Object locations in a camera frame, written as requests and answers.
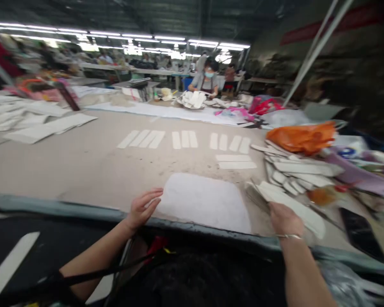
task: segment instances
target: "metal pole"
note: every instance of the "metal pole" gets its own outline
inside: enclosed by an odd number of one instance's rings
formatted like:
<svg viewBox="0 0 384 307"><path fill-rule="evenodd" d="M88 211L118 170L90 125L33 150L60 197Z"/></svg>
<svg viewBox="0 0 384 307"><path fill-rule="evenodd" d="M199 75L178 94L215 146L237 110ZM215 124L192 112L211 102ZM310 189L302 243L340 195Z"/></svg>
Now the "metal pole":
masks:
<svg viewBox="0 0 384 307"><path fill-rule="evenodd" d="M238 68L240 68L240 64L242 63L243 54L244 54L244 49L240 52L240 55L239 55Z"/></svg>
<svg viewBox="0 0 384 307"><path fill-rule="evenodd" d="M296 79L300 76L301 72L304 70L304 67L306 66L307 60L309 59L310 54L313 52L314 47L316 46L317 42L319 41L320 35L323 32L323 30L324 30L324 28L325 28L325 26L326 26L326 24L327 24L327 22L328 22L328 20L329 20L329 18L331 16L331 14L333 13L333 11L334 11L334 9L335 9L335 7L337 5L337 2L338 2L338 0L333 0L332 4L330 5L329 10L327 11L326 16L324 17L323 22L321 23L320 29L317 31L317 34L314 37L314 40L311 43L310 48L308 49L308 52L307 52L307 54L306 54L306 56L304 58L302 66L300 67L299 72L298 72L298 74L296 76Z"/></svg>
<svg viewBox="0 0 384 307"><path fill-rule="evenodd" d="M296 80L293 84L293 87L290 89L290 93L286 97L286 100L285 100L285 103L283 104L283 106L287 105L287 103L289 102L293 93L296 91L297 87L299 86L300 82L305 77L306 73L308 72L308 70L310 69L310 67L312 66L314 61L316 60L317 56L320 54L321 50L323 49L323 47L325 46L325 44L329 40L330 36L333 34L334 30L337 28L337 25L340 23L341 19L343 18L343 16L345 15L345 13L347 12L347 10L349 9L349 7L351 6L352 3L353 3L353 0L346 0L346 2L340 8L338 14L334 18L334 20L331 23L330 27L328 28L327 32L321 38L321 40L319 41L319 43L316 46L316 49L310 55L310 59L306 63L303 71L300 73L300 77L296 78Z"/></svg>
<svg viewBox="0 0 384 307"><path fill-rule="evenodd" d="M249 52L250 52L250 47L248 49L246 49L246 55L245 55L244 60L243 60L242 69L244 69L244 67L246 65L247 58L249 57Z"/></svg>

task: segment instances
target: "fluorescent light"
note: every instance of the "fluorescent light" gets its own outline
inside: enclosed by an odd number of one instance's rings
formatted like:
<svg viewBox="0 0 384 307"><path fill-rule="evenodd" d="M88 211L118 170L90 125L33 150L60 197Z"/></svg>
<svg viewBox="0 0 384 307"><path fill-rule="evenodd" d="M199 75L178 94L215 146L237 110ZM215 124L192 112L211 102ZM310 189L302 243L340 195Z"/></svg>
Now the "fluorescent light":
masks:
<svg viewBox="0 0 384 307"><path fill-rule="evenodd" d="M175 40L175 41L184 41L185 38L175 38L175 37L171 37L171 36L155 36L155 39L171 39L171 40Z"/></svg>
<svg viewBox="0 0 384 307"><path fill-rule="evenodd" d="M141 38L152 38L152 35L138 35L138 34L121 34L122 36L129 36L129 37L141 37Z"/></svg>
<svg viewBox="0 0 384 307"><path fill-rule="evenodd" d="M236 48L244 48L247 49L250 47L250 45L239 45L239 44L232 44L232 43L220 43L220 46L228 46L228 47L236 47Z"/></svg>
<svg viewBox="0 0 384 307"><path fill-rule="evenodd" d="M87 36L107 38L106 35L97 35L97 34L87 34Z"/></svg>
<svg viewBox="0 0 384 307"><path fill-rule="evenodd" d="M190 43L205 43L210 45L217 45L218 42L212 42L212 41L200 41L200 40L189 40Z"/></svg>
<svg viewBox="0 0 384 307"><path fill-rule="evenodd" d="M25 25L22 25L20 23L0 23L1 26L18 26L18 27L27 27Z"/></svg>
<svg viewBox="0 0 384 307"><path fill-rule="evenodd" d="M11 34L11 36L22 37L22 38L30 38L30 39L35 39L35 40L39 40L39 41L53 40L53 41L62 42L62 43L71 43L70 41L59 40L57 38L42 38L42 37L38 37L38 36L27 36L27 35L17 35L17 34Z"/></svg>
<svg viewBox="0 0 384 307"><path fill-rule="evenodd" d="M186 43L185 42L171 42L171 41L161 41L161 43L171 43L171 44L178 44L178 45L186 45Z"/></svg>
<svg viewBox="0 0 384 307"><path fill-rule="evenodd" d="M87 31L84 31L84 30L75 30L75 29L59 29L59 31L65 31L65 32L77 32L77 33L87 33Z"/></svg>
<svg viewBox="0 0 384 307"><path fill-rule="evenodd" d="M197 47L207 47L207 48L215 48L216 45L206 45L206 44L200 44L200 43L190 43L191 46L197 46Z"/></svg>
<svg viewBox="0 0 384 307"><path fill-rule="evenodd" d="M156 41L156 40L147 40L147 39L143 39L143 38L136 38L135 40L136 41L148 41L151 43L159 43L159 41Z"/></svg>
<svg viewBox="0 0 384 307"><path fill-rule="evenodd" d="M133 45L122 45L123 47L127 47L127 48L135 48L135 49L144 49L142 47L138 47L138 46L133 46Z"/></svg>
<svg viewBox="0 0 384 307"><path fill-rule="evenodd" d="M229 46L218 46L218 49L222 50L236 50L236 51L242 51L243 48L235 48L235 47L229 47Z"/></svg>
<svg viewBox="0 0 384 307"><path fill-rule="evenodd" d="M80 34L78 34L78 33L69 33L69 32L56 32L57 34L63 34L63 35L74 35L74 36L76 36L76 35L80 35Z"/></svg>
<svg viewBox="0 0 384 307"><path fill-rule="evenodd" d="M119 36L119 33L103 32L103 31L90 31L91 34L101 34L101 35L115 35Z"/></svg>
<svg viewBox="0 0 384 307"><path fill-rule="evenodd" d="M55 34L54 31L47 31L47 30L33 30L33 29L26 29L26 28L3 28L6 30L13 30L13 31L27 31L27 32L40 32L40 33L52 33Z"/></svg>
<svg viewBox="0 0 384 307"><path fill-rule="evenodd" d="M27 26L27 28L57 31L56 28L51 28L51 27L41 27L41 26Z"/></svg>

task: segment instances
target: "pile of white material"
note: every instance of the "pile of white material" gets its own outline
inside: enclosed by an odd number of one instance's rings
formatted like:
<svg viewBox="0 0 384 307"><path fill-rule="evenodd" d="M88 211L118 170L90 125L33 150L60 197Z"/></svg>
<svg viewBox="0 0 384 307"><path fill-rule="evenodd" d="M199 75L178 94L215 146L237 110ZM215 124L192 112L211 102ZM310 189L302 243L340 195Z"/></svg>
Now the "pile of white material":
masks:
<svg viewBox="0 0 384 307"><path fill-rule="evenodd" d="M175 101L188 109L203 109L205 108L207 93L201 91L185 91Z"/></svg>
<svg viewBox="0 0 384 307"><path fill-rule="evenodd" d="M96 119L75 114L45 124L49 117L62 117L69 112L70 108L61 108L57 102L0 96L0 131L14 131L4 135L5 139L33 144L51 134L60 134Z"/></svg>
<svg viewBox="0 0 384 307"><path fill-rule="evenodd" d="M296 196L315 187L333 185L331 177L344 170L335 164L301 157L266 140L267 147L252 144L251 147L265 154L265 168L268 181Z"/></svg>
<svg viewBox="0 0 384 307"><path fill-rule="evenodd" d="M288 206L300 216L317 238L322 239L326 228L321 216L293 197L307 190L333 185L331 177L343 173L344 170L335 164L293 154L269 140L266 143L266 147L254 144L250 146L264 153L269 183L262 181L259 185L254 185L247 182L248 194L251 195L254 190L267 202L274 201Z"/></svg>

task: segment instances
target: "table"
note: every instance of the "table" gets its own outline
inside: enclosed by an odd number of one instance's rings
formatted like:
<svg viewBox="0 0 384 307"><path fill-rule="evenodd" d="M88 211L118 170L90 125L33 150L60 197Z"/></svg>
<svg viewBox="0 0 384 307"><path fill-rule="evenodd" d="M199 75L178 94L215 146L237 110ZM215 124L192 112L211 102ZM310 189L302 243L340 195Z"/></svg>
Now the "table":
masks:
<svg viewBox="0 0 384 307"><path fill-rule="evenodd" d="M84 113L98 119L33 145L0 144L0 193L129 212L131 200L144 190L164 186L172 173L192 173L237 185L249 213L250 235L273 236L268 214L244 190L244 183L252 177L265 178L263 155L254 150L249 152L258 165L256 169L224 170L218 169L215 159L215 154L222 152L209 148L211 132L226 134L229 139L234 135L250 137L253 143L262 146L264 131L164 118L152 122L150 116L129 113ZM166 131L157 149L116 148L129 132L143 129ZM181 130L196 132L199 150L172 148L171 131ZM185 222L173 216L154 216ZM325 225L327 235L316 245L361 254L342 231L328 222Z"/></svg>
<svg viewBox="0 0 384 307"><path fill-rule="evenodd" d="M115 74L116 74L116 77L118 78L119 81L122 80L120 75L123 74L123 72L128 74L128 69L126 67L122 67L122 66L119 66L119 65L101 65L101 64L92 64L92 63L82 62L82 63L79 64L79 66L83 70L93 69L93 70L109 70L109 71L114 71Z"/></svg>
<svg viewBox="0 0 384 307"><path fill-rule="evenodd" d="M71 86L79 85L79 86L90 86L90 87L105 87L105 83L108 80L105 79L97 79L97 78L85 78L85 77L72 77L68 79L68 83Z"/></svg>
<svg viewBox="0 0 384 307"><path fill-rule="evenodd" d="M160 84L160 82L148 81L148 87L156 87L158 84ZM120 90L123 87L132 87L132 86L131 86L131 82L124 81L120 83L115 83L112 85L112 87L115 88L116 90Z"/></svg>

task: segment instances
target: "white sheet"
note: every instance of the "white sheet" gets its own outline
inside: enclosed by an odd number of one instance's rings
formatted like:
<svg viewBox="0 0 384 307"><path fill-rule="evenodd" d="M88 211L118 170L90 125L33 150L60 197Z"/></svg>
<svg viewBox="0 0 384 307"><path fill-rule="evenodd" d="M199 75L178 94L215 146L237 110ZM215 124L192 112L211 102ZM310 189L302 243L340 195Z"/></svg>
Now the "white sheet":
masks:
<svg viewBox="0 0 384 307"><path fill-rule="evenodd" d="M175 107L160 107L146 103L133 102L132 107L112 106L109 102L103 104L95 104L86 106L87 109L106 110L114 112L128 112L134 114L143 114L150 116L172 117L180 119L188 119L193 121L210 122L219 125L237 126L241 119L236 119L228 116L215 116L215 109L205 108L203 110L189 110Z"/></svg>
<svg viewBox="0 0 384 307"><path fill-rule="evenodd" d="M163 190L158 212L213 228L251 233L246 206L230 182L176 173Z"/></svg>

